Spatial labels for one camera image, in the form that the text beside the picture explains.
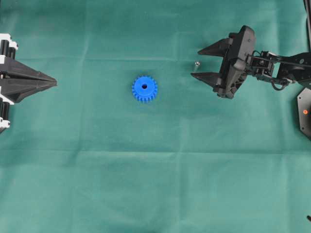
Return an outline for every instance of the black mechanical part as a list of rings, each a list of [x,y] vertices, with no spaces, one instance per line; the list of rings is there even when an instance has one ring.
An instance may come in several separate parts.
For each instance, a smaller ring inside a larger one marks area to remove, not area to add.
[[[311,139],[311,90],[305,88],[297,97],[300,130]]]
[[[268,51],[259,53],[254,50],[255,43],[254,31],[250,27],[242,26],[239,33],[230,33],[228,38],[198,52],[200,55],[223,57],[219,73],[191,75],[213,87],[213,91],[217,92],[219,97],[228,99],[234,97],[247,75],[271,83],[277,91],[296,81],[306,88],[311,88],[311,53],[305,52],[291,57],[278,56]],[[277,77],[274,78],[276,63],[280,63],[280,68]]]
[[[10,127],[10,105],[57,85],[54,78],[16,61],[17,49],[9,34],[0,34],[0,133]]]

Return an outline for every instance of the green fabric surface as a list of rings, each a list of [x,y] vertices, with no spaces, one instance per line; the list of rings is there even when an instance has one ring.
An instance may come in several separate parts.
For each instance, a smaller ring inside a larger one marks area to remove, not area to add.
[[[298,84],[248,77],[233,100],[191,77],[197,51],[254,29],[308,50],[301,0],[3,0],[16,59],[58,80],[0,135],[1,233],[309,233],[311,141]],[[159,94],[134,100],[152,75]]]

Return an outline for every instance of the gear teeth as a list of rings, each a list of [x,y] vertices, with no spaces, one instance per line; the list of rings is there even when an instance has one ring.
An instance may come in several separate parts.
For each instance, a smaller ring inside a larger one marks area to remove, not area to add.
[[[149,103],[153,101],[158,92],[157,82],[151,76],[138,76],[132,83],[132,93],[137,101]]]

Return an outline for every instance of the metal screw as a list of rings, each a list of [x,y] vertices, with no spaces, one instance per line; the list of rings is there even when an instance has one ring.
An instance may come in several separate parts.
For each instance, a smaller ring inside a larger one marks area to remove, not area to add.
[[[200,65],[201,65],[201,63],[200,63],[199,61],[197,61],[197,62],[194,63],[194,68],[193,68],[193,72],[194,72],[194,73],[198,70],[198,68],[199,68]]]

